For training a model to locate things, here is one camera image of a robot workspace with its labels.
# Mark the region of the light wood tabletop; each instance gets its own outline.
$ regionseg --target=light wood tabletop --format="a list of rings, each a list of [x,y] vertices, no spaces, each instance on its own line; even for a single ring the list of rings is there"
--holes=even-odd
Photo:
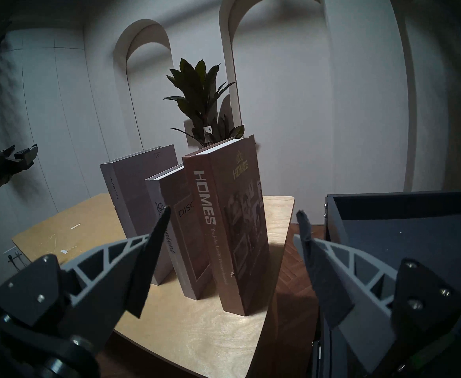
[[[141,318],[125,312],[115,331],[196,375],[227,378],[264,374],[272,362],[271,346],[277,330],[274,290],[293,204],[290,196],[264,196],[270,259],[249,316],[223,311],[213,281],[200,300],[186,298],[172,271],[160,286],[150,287]],[[95,246],[124,238],[110,196],[100,194],[12,240],[31,261],[52,253],[62,264]]]

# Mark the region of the electrical outlet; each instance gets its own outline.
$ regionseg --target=electrical outlet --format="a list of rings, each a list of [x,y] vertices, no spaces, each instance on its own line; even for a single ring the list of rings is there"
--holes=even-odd
[[[11,255],[12,258],[16,258],[16,257],[22,256],[22,252],[20,251],[18,247],[14,246],[13,248],[10,248],[6,252],[4,252],[3,255],[5,255],[7,260],[10,260],[8,258],[8,255]]]

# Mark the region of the parquet floor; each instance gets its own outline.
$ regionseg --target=parquet floor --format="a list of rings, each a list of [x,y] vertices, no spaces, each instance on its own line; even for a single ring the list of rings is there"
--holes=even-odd
[[[323,226],[312,227],[313,237],[323,238]],[[273,377],[305,377],[318,318],[318,300],[304,263],[293,245],[299,226],[291,224],[276,285],[278,338],[273,357]],[[192,377],[160,360],[116,333],[96,357],[103,378]]]

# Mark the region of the label tag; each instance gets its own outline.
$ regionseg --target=label tag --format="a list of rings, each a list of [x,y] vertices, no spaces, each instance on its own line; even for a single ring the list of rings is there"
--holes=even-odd
[[[206,127],[203,127],[203,130],[204,130],[204,142],[206,143],[212,142],[211,138],[208,135],[208,134],[213,135],[213,129],[211,128],[211,126],[207,125]]]

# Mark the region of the plant leaf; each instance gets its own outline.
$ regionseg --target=plant leaf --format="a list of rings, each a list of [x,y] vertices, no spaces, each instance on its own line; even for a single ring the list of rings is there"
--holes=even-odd
[[[215,137],[216,141],[220,142],[221,141],[220,131],[219,131],[219,128],[218,128],[218,123],[216,121],[216,117],[213,118],[213,120],[211,121],[211,130],[213,131],[213,136]]]
[[[223,125],[225,127],[225,135],[223,136],[224,139],[229,138],[229,119],[227,119],[227,116],[225,114],[223,115]]]
[[[189,62],[187,62],[185,59],[180,59],[180,72],[183,73],[183,70],[185,69],[185,65],[188,64]]]
[[[183,90],[187,87],[187,82],[185,81],[182,72],[179,72],[176,69],[170,69],[169,71],[173,74],[173,76],[168,76],[168,79],[173,83],[174,86],[183,92]]]
[[[194,134],[194,138],[199,141],[200,144],[204,144],[204,133],[203,129],[197,130],[196,128],[192,129],[192,134]]]
[[[183,58],[180,61],[180,69],[183,76],[185,77],[185,82],[187,85],[190,86],[199,95],[199,97],[202,98],[203,84],[199,74],[197,74],[192,65]]]
[[[190,138],[194,138],[197,142],[199,142],[200,144],[202,144],[200,141],[197,140],[197,138],[195,138],[194,136],[190,135],[189,133],[183,131],[183,130],[180,130],[180,129],[174,129],[174,128],[171,128],[171,130],[176,130],[176,131],[179,131],[179,132],[183,132],[185,135],[188,135]]]
[[[216,100],[218,100],[218,98],[223,94],[223,92],[225,92],[229,86],[235,84],[236,82],[231,82],[230,84],[228,84],[225,88],[223,88],[221,91],[219,92],[216,92],[214,94],[214,96],[208,101],[208,109],[210,109],[212,107],[212,105],[216,102]]]
[[[220,140],[223,141],[224,139],[227,139],[225,137],[225,124],[223,123],[223,117],[220,116],[218,118],[218,132],[220,134]]]
[[[180,97],[178,100],[178,108],[181,112],[183,112],[190,120],[194,123],[194,127],[198,127],[203,125],[202,119],[198,112],[195,110],[194,106],[192,106],[185,98]]]
[[[209,139],[211,139],[211,141],[212,141],[213,143],[218,143],[218,142],[219,142],[219,141],[217,141],[217,140],[215,139],[215,137],[214,137],[212,134],[208,133],[208,136],[209,136]]]
[[[216,93],[220,92],[220,89],[222,89],[222,86],[224,86],[226,83],[227,83],[227,81],[225,81],[222,85],[220,85],[220,86],[218,87],[218,90],[216,91]]]
[[[171,77],[171,76],[166,76],[172,83],[175,87],[177,87],[178,89],[180,89],[180,85],[177,83],[177,81],[175,80],[174,77]]]
[[[192,106],[199,111],[199,113],[203,114],[205,110],[205,105],[203,104],[203,99],[201,98],[201,94],[197,93],[192,84],[187,80],[187,76],[185,75],[188,69],[188,66],[190,66],[189,63],[187,63],[184,67],[186,69],[185,73],[179,72],[176,69],[170,69],[171,73],[173,73],[174,77],[174,86],[176,86],[178,89],[180,89],[187,101],[192,104]],[[195,70],[192,66],[190,68],[194,71],[194,75],[197,78],[197,81],[199,81],[199,78],[197,76],[197,73],[195,73]]]
[[[175,100],[175,101],[178,101],[178,100],[185,100],[187,101],[187,99],[183,96],[170,96],[170,97],[165,97],[164,100]]]
[[[211,86],[214,84],[216,80],[216,75],[218,73],[220,65],[213,66],[209,71],[208,74],[206,74],[206,78],[204,79],[204,88],[203,88],[203,98],[204,100],[209,100],[209,92],[211,90]]]
[[[242,138],[244,133],[245,133],[245,126],[244,125],[239,125],[237,127],[234,127],[234,129],[232,129],[232,131],[234,131],[234,138]]]
[[[204,80],[206,78],[206,64],[202,59],[199,62],[197,62],[195,70],[199,75],[199,79],[201,80],[201,86],[204,88]]]

